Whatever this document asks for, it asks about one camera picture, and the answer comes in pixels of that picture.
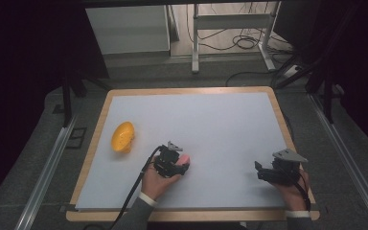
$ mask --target hand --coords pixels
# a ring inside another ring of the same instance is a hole
[[[303,188],[306,192],[310,189],[309,175],[300,170],[301,177],[298,180],[298,184]],[[286,203],[287,208],[290,211],[306,211],[306,203],[304,202],[303,197],[301,196],[298,189],[294,186],[284,186],[279,184],[270,183],[274,187],[276,187],[282,195],[283,201]]]
[[[142,180],[142,193],[156,200],[167,191],[171,184],[180,178],[180,174],[176,174],[170,178],[164,178],[156,171],[153,163],[150,163]]]

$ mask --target gray floor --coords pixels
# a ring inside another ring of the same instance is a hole
[[[202,57],[200,73],[192,75],[187,57],[108,57],[110,75],[103,80],[114,88],[167,88],[224,86],[229,76],[244,72],[265,72],[259,55],[236,57]],[[318,207],[320,220],[317,229],[368,229],[368,208],[351,176],[345,169],[330,136],[320,122],[316,110],[304,91],[301,79],[283,90],[277,99],[298,152],[310,162],[304,168],[310,174],[310,184]],[[32,229],[82,229],[86,222],[70,222],[64,210],[73,193],[96,121],[100,115],[106,92],[85,81],[88,94],[83,99],[80,116],[74,129],[85,128],[84,139],[67,143],[42,204],[35,216]],[[229,86],[270,85],[270,74],[245,74],[229,81]],[[0,187],[0,229],[13,229],[27,203],[62,125],[61,113],[56,106],[62,104],[61,90],[47,95],[45,110],[34,134],[19,159]],[[333,102],[335,125],[360,170],[368,180],[368,138],[346,114],[338,100]],[[247,222],[248,229],[287,229],[283,221]]]

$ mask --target yellow object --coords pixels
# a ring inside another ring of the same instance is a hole
[[[130,153],[131,143],[134,138],[134,127],[130,122],[120,124],[112,135],[110,145],[112,149],[122,153]]]

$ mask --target metal rod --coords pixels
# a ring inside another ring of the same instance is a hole
[[[328,121],[327,117],[322,112],[322,104],[319,102],[319,99],[311,94],[309,94],[309,98],[315,107],[318,117],[331,137],[333,145],[335,146],[336,151],[338,152],[339,157],[346,168],[346,171],[352,178],[357,190],[359,191],[368,208],[368,182],[366,178],[361,173],[357,163],[355,162],[355,159],[352,157],[351,153],[340,137],[336,127]]]
[[[56,171],[56,167],[67,143],[68,137],[71,134],[75,122],[77,121],[80,106],[81,103],[76,102],[76,109],[73,117],[71,118],[69,126],[63,127],[61,129],[58,138],[56,139],[56,142],[49,154],[49,157],[47,158],[41,175],[34,186],[25,208],[23,209],[23,213],[14,228],[15,230],[31,229],[43,197],[46,195],[47,188],[49,187],[52,177]]]

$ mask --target table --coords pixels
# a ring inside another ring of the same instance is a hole
[[[80,177],[75,187],[70,204],[76,205],[81,194],[81,188],[84,185],[92,165],[96,149],[99,145],[100,135],[104,128],[104,123],[109,112],[114,96],[137,96],[137,95],[189,95],[189,94],[236,94],[236,93],[266,93],[273,108],[279,128],[283,134],[287,148],[295,150],[288,133],[286,122],[282,116],[281,109],[277,103],[275,95],[269,87],[234,87],[234,88],[176,88],[176,89],[142,89],[142,90],[112,90],[108,93],[103,105],[103,110],[97,123],[94,136],[88,149],[84,164],[82,166]],[[315,207],[315,199],[312,192],[309,194],[311,203]],[[77,212],[68,211],[66,217],[70,221],[112,221],[118,212]],[[312,219],[319,218],[319,211],[315,208],[310,212]],[[250,221],[250,220],[284,220],[286,219],[285,210],[270,209],[244,209],[238,210],[220,210],[213,211],[155,211],[150,216],[150,221]]]

